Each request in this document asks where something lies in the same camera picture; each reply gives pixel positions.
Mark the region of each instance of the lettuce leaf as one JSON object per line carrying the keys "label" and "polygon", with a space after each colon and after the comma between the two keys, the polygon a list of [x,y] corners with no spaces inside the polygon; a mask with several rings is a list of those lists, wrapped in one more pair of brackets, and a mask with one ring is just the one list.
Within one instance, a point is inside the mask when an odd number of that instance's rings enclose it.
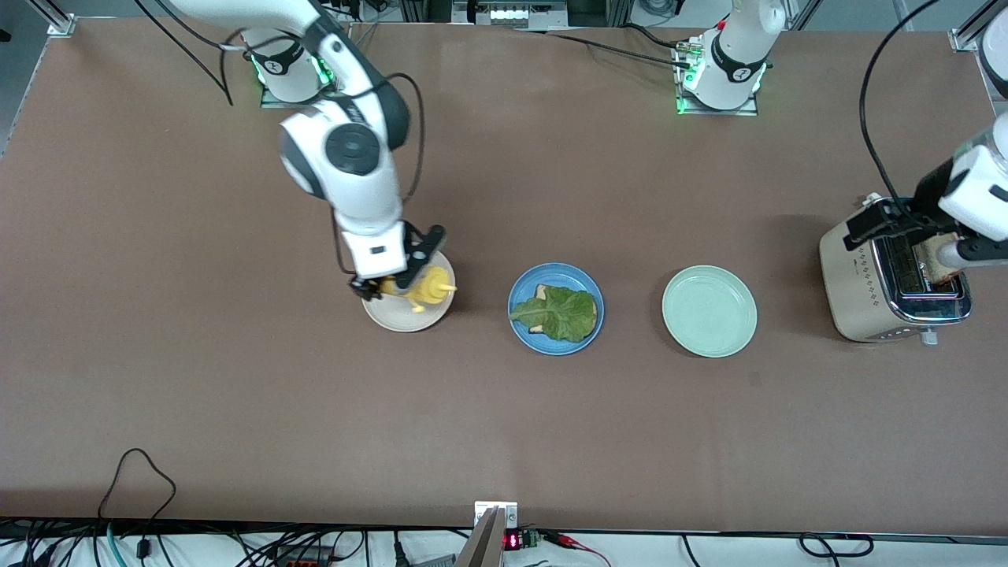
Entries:
{"label": "lettuce leaf", "polygon": [[511,320],[529,328],[542,326],[549,338],[580,342],[595,330],[595,299],[588,292],[546,287],[546,299],[532,298],[514,307]]}

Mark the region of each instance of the connector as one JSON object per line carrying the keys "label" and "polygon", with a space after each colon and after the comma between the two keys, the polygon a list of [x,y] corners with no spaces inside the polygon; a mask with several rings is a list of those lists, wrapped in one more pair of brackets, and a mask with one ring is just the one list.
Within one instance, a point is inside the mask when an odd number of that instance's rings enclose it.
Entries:
{"label": "connector", "polygon": [[136,558],[144,559],[150,557],[150,540],[143,538],[136,543]]}
{"label": "connector", "polygon": [[399,541],[399,533],[395,533],[395,543],[392,544],[395,549],[395,567],[412,567],[409,564],[409,559],[406,559],[406,552],[402,549],[402,542]]}
{"label": "connector", "polygon": [[563,549],[576,549],[576,542],[574,538],[570,536],[564,536],[559,532],[553,532],[551,530],[537,530],[542,539],[553,544],[554,546],[559,546]]}
{"label": "connector", "polygon": [[699,55],[704,52],[704,45],[701,43],[692,43],[690,41],[679,41],[675,44],[675,50],[680,53],[694,53]]}

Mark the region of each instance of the bread slice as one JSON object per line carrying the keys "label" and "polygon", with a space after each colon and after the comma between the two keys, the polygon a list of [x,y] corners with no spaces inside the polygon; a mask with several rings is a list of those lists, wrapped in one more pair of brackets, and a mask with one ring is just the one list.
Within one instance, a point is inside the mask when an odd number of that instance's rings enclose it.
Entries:
{"label": "bread slice", "polygon": [[[548,288],[548,286],[546,286],[545,284],[539,284],[538,286],[536,286],[535,287],[535,299],[537,299],[537,300],[544,300],[544,299],[546,299],[546,288]],[[597,325],[599,323],[599,306],[595,303],[595,301],[592,302],[592,313],[595,314],[595,321],[592,323],[592,328],[595,328],[595,325]],[[532,335],[540,334],[540,333],[542,333],[542,325],[536,325],[535,327],[529,327],[528,328],[528,332],[530,334],[532,334]]]}
{"label": "bread slice", "polygon": [[[539,284],[535,287],[535,299],[544,300],[546,299],[546,285]],[[529,327],[528,332],[533,335],[538,335],[542,333],[542,325],[536,325],[535,327]]]}

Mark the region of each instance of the blue plate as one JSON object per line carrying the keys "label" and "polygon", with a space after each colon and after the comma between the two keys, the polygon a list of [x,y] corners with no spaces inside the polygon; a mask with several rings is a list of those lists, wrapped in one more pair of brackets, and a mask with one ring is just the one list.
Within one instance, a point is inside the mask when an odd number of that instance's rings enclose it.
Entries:
{"label": "blue plate", "polygon": [[564,354],[578,352],[595,340],[595,337],[599,334],[599,330],[602,329],[602,320],[606,315],[606,307],[602,301],[602,291],[599,290],[599,286],[595,284],[595,280],[591,276],[571,264],[560,262],[544,263],[522,273],[521,277],[514,282],[514,287],[511,288],[511,295],[508,296],[508,315],[514,311],[516,305],[535,297],[535,287],[539,284],[592,294],[592,297],[595,298],[595,305],[599,309],[599,320],[595,323],[595,330],[592,331],[592,334],[577,343],[557,341],[541,333],[533,335],[528,332],[528,327],[517,321],[511,321],[511,328],[514,329],[514,334],[518,335],[521,342],[528,345],[532,350],[541,352],[542,354],[563,356]]}

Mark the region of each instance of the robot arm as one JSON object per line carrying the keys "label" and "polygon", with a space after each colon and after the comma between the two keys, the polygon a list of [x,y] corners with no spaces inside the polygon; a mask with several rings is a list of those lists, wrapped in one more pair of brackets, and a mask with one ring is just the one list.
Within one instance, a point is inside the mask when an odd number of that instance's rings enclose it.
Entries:
{"label": "robot arm", "polygon": [[[991,21],[980,49],[992,82],[1008,86],[1008,11]],[[927,261],[953,270],[1008,264],[1008,114],[926,175],[902,209],[876,200],[847,227],[848,250],[883,237],[905,235],[917,244],[951,234]]]}
{"label": "robot arm", "polygon": [[401,219],[392,150],[406,139],[409,111],[398,91],[314,0],[173,0],[182,12],[224,27],[273,28],[300,38],[339,78],[328,96],[281,125],[283,165],[306,193],[328,201],[354,260],[351,287],[380,298],[380,278],[408,290],[444,240]]}
{"label": "robot arm", "polygon": [[785,22],[781,0],[733,0],[724,27],[691,40],[700,43],[701,53],[691,62],[683,88],[711,108],[739,108],[758,88],[766,58]]}

